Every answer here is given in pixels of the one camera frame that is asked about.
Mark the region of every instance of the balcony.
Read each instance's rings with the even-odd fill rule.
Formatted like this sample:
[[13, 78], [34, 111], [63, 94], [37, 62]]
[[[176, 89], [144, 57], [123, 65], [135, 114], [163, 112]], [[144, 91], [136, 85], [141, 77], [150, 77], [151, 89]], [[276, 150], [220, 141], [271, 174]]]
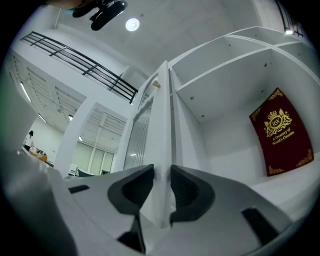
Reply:
[[83, 76], [95, 81], [120, 98], [133, 102], [138, 90], [131, 84], [77, 50], [37, 32], [31, 32], [22, 42], [39, 49], [50, 57], [63, 62]]

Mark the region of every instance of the black metal railing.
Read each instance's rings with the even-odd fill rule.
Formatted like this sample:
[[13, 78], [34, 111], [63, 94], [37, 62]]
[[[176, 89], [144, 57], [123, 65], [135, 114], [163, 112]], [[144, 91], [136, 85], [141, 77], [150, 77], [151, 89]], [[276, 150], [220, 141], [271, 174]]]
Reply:
[[33, 31], [23, 37], [21, 41], [27, 42], [30, 46], [36, 47], [49, 54], [49, 56], [63, 61], [69, 67], [98, 84], [107, 86], [109, 91], [129, 100], [130, 104], [138, 92], [131, 84], [98, 62], [50, 37]]
[[286, 8], [284, 8], [278, 0], [275, 0], [275, 2], [280, 11], [284, 32], [292, 31], [294, 35], [297, 35], [298, 37], [304, 37], [304, 31], [301, 24], [297, 22], [292, 16], [290, 16]]

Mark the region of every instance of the round ceiling light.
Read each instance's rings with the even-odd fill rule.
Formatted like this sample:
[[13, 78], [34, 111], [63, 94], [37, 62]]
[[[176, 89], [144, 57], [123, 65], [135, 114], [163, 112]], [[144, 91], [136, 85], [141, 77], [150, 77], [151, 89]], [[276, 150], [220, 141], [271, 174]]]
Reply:
[[131, 18], [125, 23], [125, 28], [129, 31], [135, 31], [139, 28], [140, 22], [136, 18]]

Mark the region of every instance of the ceiling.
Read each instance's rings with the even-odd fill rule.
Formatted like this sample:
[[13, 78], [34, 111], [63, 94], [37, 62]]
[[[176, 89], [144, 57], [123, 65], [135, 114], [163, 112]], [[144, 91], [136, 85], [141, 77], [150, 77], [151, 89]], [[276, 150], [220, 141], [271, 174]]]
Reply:
[[[55, 129], [65, 132], [70, 122], [69, 115], [74, 116], [85, 97], [68, 88], [47, 82], [44, 76], [15, 54], [9, 54], [13, 67], [12, 76], [22, 81], [34, 110], [41, 114], [46, 122]], [[81, 131], [83, 143], [101, 150], [116, 152], [124, 131], [125, 122], [104, 112], [97, 105]]]
[[[99, 31], [92, 31], [90, 27], [89, 17], [96, 10], [81, 18], [73, 18], [71, 13], [62, 11], [58, 24], [82, 32], [86, 37], [90, 36], [131, 61], [142, 64], [147, 67], [145, 69], [148, 70], [143, 71], [149, 76], [165, 60], [170, 61], [225, 34], [260, 25], [252, 0], [127, 2], [127, 9]], [[138, 30], [126, 30], [126, 21], [130, 18], [139, 20]]]

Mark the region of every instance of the fluorescent light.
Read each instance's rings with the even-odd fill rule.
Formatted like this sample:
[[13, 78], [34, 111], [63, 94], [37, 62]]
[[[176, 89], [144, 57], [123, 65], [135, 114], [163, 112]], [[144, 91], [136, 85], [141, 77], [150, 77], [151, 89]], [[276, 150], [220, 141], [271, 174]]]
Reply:
[[125, 28], [129, 31], [135, 31], [139, 28], [140, 22], [136, 18], [130, 18], [126, 23], [125, 23]]
[[38, 116], [46, 123], [47, 121], [46, 120], [44, 120], [44, 118], [40, 115], [40, 114], [38, 114]]
[[20, 85], [21, 85], [21, 87], [22, 87], [22, 90], [24, 91], [25, 96], [26, 96], [26, 97], [28, 98], [28, 100], [31, 102], [31, 99], [30, 99], [28, 93], [26, 92], [26, 89], [25, 89], [24, 84], [23, 84], [22, 82], [20, 82]]

